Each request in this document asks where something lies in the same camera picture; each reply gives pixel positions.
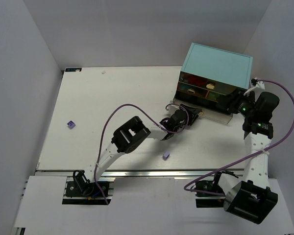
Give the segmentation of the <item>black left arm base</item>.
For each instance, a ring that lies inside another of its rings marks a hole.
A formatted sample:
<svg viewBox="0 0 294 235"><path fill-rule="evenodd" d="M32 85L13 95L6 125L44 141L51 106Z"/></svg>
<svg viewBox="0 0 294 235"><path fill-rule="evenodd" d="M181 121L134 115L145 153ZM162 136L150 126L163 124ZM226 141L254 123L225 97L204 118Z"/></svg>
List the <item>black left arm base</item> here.
<svg viewBox="0 0 294 235"><path fill-rule="evenodd" d="M109 205L112 199L112 182L99 181L98 185L104 193L104 197L95 182L90 182L85 176L84 170L75 170L72 180L66 182L63 195L63 205Z"/></svg>

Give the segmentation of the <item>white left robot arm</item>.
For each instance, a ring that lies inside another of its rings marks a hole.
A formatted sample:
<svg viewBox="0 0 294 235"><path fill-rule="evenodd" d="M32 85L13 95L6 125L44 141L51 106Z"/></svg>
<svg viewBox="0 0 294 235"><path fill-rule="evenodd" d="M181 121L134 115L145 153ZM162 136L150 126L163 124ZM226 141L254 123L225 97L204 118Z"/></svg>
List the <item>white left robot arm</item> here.
<svg viewBox="0 0 294 235"><path fill-rule="evenodd" d="M73 177L81 177L82 182L87 184L94 183L101 175L114 163L119 157L133 152L145 139L155 139L166 141L172 138L175 134L181 133L186 126L191 126L199 117L202 110L193 108L183 104L170 103L166 105L166 110L174 109L170 117L162 119L159 123L154 121L146 112L133 104L124 104L117 108L130 106L138 109L149 120L152 125L143 124L143 121L134 116L122 126L117 128L111 141L106 148L102 148L103 136L107 124L104 125L101 139L99 143L98 158L94 164L90 164L87 168L75 173Z"/></svg>

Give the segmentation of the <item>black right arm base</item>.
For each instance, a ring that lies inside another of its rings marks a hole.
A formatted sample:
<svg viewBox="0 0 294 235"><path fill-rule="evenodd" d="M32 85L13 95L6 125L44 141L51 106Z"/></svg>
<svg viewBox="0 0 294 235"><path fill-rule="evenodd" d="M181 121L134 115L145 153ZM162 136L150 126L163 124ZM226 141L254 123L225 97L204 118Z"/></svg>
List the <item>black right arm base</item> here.
<svg viewBox="0 0 294 235"><path fill-rule="evenodd" d="M239 176L232 171L222 170L214 174L213 180L200 180L191 186L196 193L197 208L222 208L224 199Z"/></svg>

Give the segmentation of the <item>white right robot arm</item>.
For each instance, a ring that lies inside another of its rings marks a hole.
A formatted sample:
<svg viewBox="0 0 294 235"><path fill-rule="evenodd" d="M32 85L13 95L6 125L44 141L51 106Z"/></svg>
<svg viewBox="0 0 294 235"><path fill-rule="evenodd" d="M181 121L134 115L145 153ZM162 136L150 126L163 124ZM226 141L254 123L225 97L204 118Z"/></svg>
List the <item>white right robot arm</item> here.
<svg viewBox="0 0 294 235"><path fill-rule="evenodd" d="M262 92L245 95L236 89L218 98L218 104L232 114L244 117L243 131L247 159L242 177L228 170L215 174L214 184L225 194L223 208L255 224L261 224L278 201L270 189L268 178L269 153L266 150L273 138L272 112L279 104L278 96Z"/></svg>

